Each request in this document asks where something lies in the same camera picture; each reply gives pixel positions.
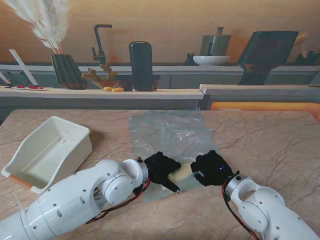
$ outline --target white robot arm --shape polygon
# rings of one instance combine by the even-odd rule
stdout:
[[[237,206],[244,222],[260,232],[264,240],[320,240],[272,188],[237,174],[225,188],[222,187],[224,191]]]
[[[0,222],[0,240],[47,240],[75,230],[116,205],[148,179],[144,162],[100,161],[57,182],[27,210]]]

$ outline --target white container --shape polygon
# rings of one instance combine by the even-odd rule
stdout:
[[[72,175],[89,156],[89,133],[87,127],[52,116],[22,141],[1,173],[41,194]]]
[[[218,66],[229,61],[230,56],[193,56],[193,60],[200,66]]]

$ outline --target plastic bag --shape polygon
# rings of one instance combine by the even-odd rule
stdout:
[[[211,141],[213,130],[207,128],[202,113],[197,110],[151,110],[132,115],[129,130],[135,158],[146,159],[160,151],[180,163],[188,163],[198,155],[217,150]],[[182,191],[203,187],[193,175],[176,184]],[[151,183],[142,196],[145,202],[151,203],[171,194],[170,190]]]

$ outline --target black glove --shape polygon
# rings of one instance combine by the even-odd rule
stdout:
[[[202,176],[196,173],[194,177],[204,186],[221,186],[228,177],[233,175],[230,166],[215,150],[197,156],[195,162],[191,164],[191,170],[193,173],[203,174]]]
[[[170,173],[181,168],[179,162],[164,156],[162,152],[158,151],[144,160],[144,163],[148,168],[151,182],[161,184],[176,194],[180,193],[179,187],[168,179]]]

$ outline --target orange panel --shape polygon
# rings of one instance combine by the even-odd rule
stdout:
[[[320,123],[320,104],[312,102],[213,102],[210,110],[307,111]]]

